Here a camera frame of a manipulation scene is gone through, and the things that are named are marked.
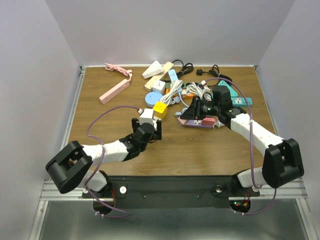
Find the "gray floor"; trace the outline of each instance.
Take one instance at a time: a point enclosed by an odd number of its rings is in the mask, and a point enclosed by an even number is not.
[[[252,201],[259,210],[270,200]],[[241,216],[228,209],[130,209],[132,216],[102,219],[90,201],[49,203],[41,240],[304,240],[294,199],[276,200],[264,213]]]

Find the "white wall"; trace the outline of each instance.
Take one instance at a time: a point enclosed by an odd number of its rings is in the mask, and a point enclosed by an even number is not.
[[[46,0],[80,65],[258,64],[294,0]]]
[[[299,142],[303,178],[320,234],[320,1],[296,0],[257,68],[275,123]]]
[[[44,0],[0,1],[0,239],[26,240],[77,64]]]

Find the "blue disc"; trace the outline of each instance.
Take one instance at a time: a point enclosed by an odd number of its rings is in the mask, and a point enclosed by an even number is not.
[[[162,94],[160,92],[152,91],[145,96],[144,100],[149,108],[153,108],[156,105],[156,102],[159,102],[161,98]]]

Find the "yellow cube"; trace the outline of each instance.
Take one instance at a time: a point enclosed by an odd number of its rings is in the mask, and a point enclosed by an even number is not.
[[[164,119],[168,112],[168,106],[162,102],[157,101],[153,107],[153,111],[154,116],[156,116],[159,119]]]

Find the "wooden table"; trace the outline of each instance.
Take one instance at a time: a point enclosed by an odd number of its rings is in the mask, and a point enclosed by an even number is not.
[[[133,67],[130,86],[115,98],[102,104],[99,97],[124,79],[117,71],[103,67],[87,68],[76,107],[69,141],[80,144],[99,144],[86,136],[89,124],[106,110],[119,105],[133,105],[147,108],[145,96],[148,93],[142,78],[146,67]],[[181,77],[184,82],[199,82],[209,79],[209,74],[196,75],[197,68]],[[253,67],[221,67],[220,71],[240,87],[247,97],[252,98],[253,118],[269,131],[274,131],[259,81]],[[175,112],[180,112],[182,103],[169,106],[162,121],[162,140],[149,144],[145,152],[126,162],[111,162],[101,166],[110,175],[232,175],[250,168],[249,143],[227,127],[199,129],[181,127],[177,124]],[[131,118],[138,118],[134,109],[121,108],[105,115],[90,130],[104,143],[111,143],[132,133]],[[263,163],[262,155],[254,151],[255,167]]]

